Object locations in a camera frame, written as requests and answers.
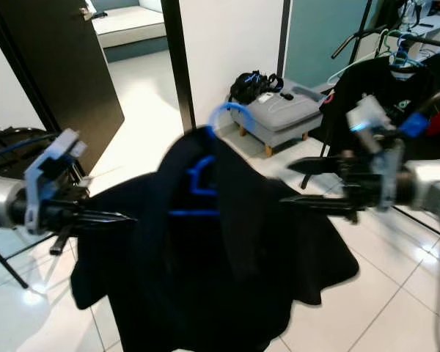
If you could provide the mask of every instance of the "blue plastic hanger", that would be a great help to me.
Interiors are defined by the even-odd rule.
[[[397,50],[394,51],[394,52],[392,52],[392,53],[390,54],[390,56],[393,56],[393,57],[395,58],[395,62],[393,62],[392,66],[395,66],[395,67],[405,67],[406,64],[411,64],[411,65],[416,66],[416,67],[424,67],[425,65],[422,64],[421,62],[417,62],[417,61],[411,59],[411,58],[409,57],[409,53],[408,53],[408,52],[404,49],[404,47],[401,45],[401,44],[402,44],[402,41],[403,41],[403,39],[404,39],[404,37],[405,37],[406,35],[412,35],[412,33],[402,33],[402,34],[399,36],[399,38],[397,39]],[[404,56],[404,60],[403,60],[403,62],[400,62],[400,63],[397,63],[397,62],[396,62],[396,60],[399,59],[399,58],[397,57],[398,54],[402,54],[402,55]]]
[[[215,161],[215,156],[208,155],[199,160],[199,162],[187,171],[191,176],[190,192],[191,194],[204,197],[217,197],[218,192],[213,188],[200,188],[199,180],[202,170]],[[171,216],[220,216],[220,212],[211,209],[194,209],[194,210],[171,210]]]
[[[256,75],[250,76],[248,79],[253,79]],[[252,126],[254,126],[254,119],[252,118],[251,113],[249,110],[240,104],[237,103],[225,103],[223,105],[220,105],[218,108],[216,108],[213,113],[210,116],[209,119],[209,126],[208,126],[208,134],[211,139],[215,139],[216,135],[214,132],[214,125],[216,124],[217,119],[220,117],[221,113],[223,113],[226,110],[229,109],[237,109],[240,112],[244,113],[246,116],[245,119],[245,128],[247,130],[251,130]],[[201,160],[197,162],[197,164],[187,171],[187,173],[191,176],[191,185],[190,185],[190,192],[191,194],[197,195],[197,196],[204,196],[204,197],[217,197],[218,192],[215,189],[212,188],[200,188],[199,187],[199,180],[200,176],[202,174],[202,170],[207,167],[208,165],[212,164],[215,161],[215,156],[208,155]],[[211,209],[194,209],[194,210],[171,210],[169,212],[169,215],[171,216],[220,216],[220,212],[217,210],[211,210]]]

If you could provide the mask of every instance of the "black bag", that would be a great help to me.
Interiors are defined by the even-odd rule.
[[[228,101],[231,102],[232,99],[235,99],[240,104],[247,105],[264,92],[280,92],[283,86],[284,80],[275,73],[269,77],[261,75],[259,71],[242,73],[230,87],[230,98]]]

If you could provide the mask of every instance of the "floor tile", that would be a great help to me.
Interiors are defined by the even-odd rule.
[[[275,339],[271,342],[267,350],[265,352],[290,352],[286,344],[282,341],[282,339]]]
[[[6,256],[38,241],[39,239],[41,239],[41,237],[26,235],[24,231],[15,232],[12,230],[0,229],[0,252]],[[18,272],[18,274],[23,275],[27,271],[37,267],[39,264],[53,258],[49,254],[49,249],[54,244],[54,241],[54,237],[49,238],[26,252],[11,258],[8,260],[8,263]],[[68,245],[64,248],[65,251],[69,249],[70,246]],[[10,280],[15,281],[12,275],[9,274],[7,269],[5,269],[0,263],[0,285]]]
[[[188,352],[188,351],[187,350],[178,349],[175,352]],[[271,341],[271,344],[269,345],[269,347],[267,347],[265,352],[290,352],[290,349],[286,346],[286,344],[284,344],[282,339],[277,338],[277,339]]]
[[[91,312],[78,310],[71,295],[74,265],[67,251],[23,276],[32,289],[0,286],[0,352],[103,350]]]
[[[236,128],[235,131],[227,134],[222,139],[245,159],[251,158],[264,150],[264,144],[259,139],[250,134],[240,136],[239,128]]]
[[[411,275],[417,264],[422,260],[410,257],[406,252],[417,253],[419,247],[404,237],[397,241],[388,241],[383,233],[385,225],[381,224],[377,233],[365,227],[364,219],[359,224],[353,225],[348,220],[332,217],[331,222],[337,228],[344,241],[353,250],[383,271],[391,279],[402,285]]]
[[[420,250],[414,252],[412,246],[410,246],[405,251],[408,256],[415,260],[421,260],[424,257],[423,252],[430,251],[440,239],[438,234],[393,209],[385,213],[369,209],[362,213],[361,220],[365,227],[378,233],[386,241],[401,249],[408,242],[422,249],[422,252]]]
[[[168,51],[110,63],[109,71],[125,121],[91,176],[98,179],[123,167],[112,179],[126,180],[156,170],[183,125]],[[104,182],[95,180],[92,194],[103,190]]]
[[[106,352],[124,352],[122,349],[122,344],[120,342],[116,343],[110,349],[106,350]]]
[[[100,332],[104,348],[108,348],[120,340],[116,320],[114,319],[108,297],[106,296],[101,299],[91,309],[95,316],[96,326]]]
[[[434,318],[427,307],[401,290],[351,351],[437,351]]]
[[[400,205],[398,205],[398,208],[440,232],[440,221],[438,217],[433,215],[432,213],[429,213],[427,211],[415,211],[408,207]]]
[[[397,292],[398,286],[355,254],[360,275],[323,291],[323,306],[295,304],[282,335],[291,351],[347,351]]]
[[[295,145],[266,158],[261,152],[248,159],[248,162],[262,175],[277,177],[286,182],[289,187],[302,194],[322,194],[339,183],[334,174],[317,175],[311,178],[306,189],[301,189],[301,181],[305,175],[287,168],[294,161],[319,154],[320,142],[313,138],[299,141]]]
[[[436,297],[438,294],[440,269],[440,242],[425,256],[421,265],[412,274],[404,289],[419,299],[423,304],[436,311]]]

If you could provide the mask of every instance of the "black jacket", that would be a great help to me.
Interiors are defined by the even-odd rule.
[[[213,202],[191,196],[186,175],[207,155],[216,157]],[[286,329],[293,299],[320,304],[323,288],[359,270],[325,216],[279,203],[294,194],[205,128],[190,132],[156,173],[89,201],[138,222],[79,238],[71,277],[78,308],[108,295],[126,352],[257,351]],[[168,216],[207,206],[220,217]]]

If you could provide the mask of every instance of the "blue tape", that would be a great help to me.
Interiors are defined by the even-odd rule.
[[[430,123],[425,116],[416,111],[399,127],[400,131],[411,138],[417,138],[427,130]]]

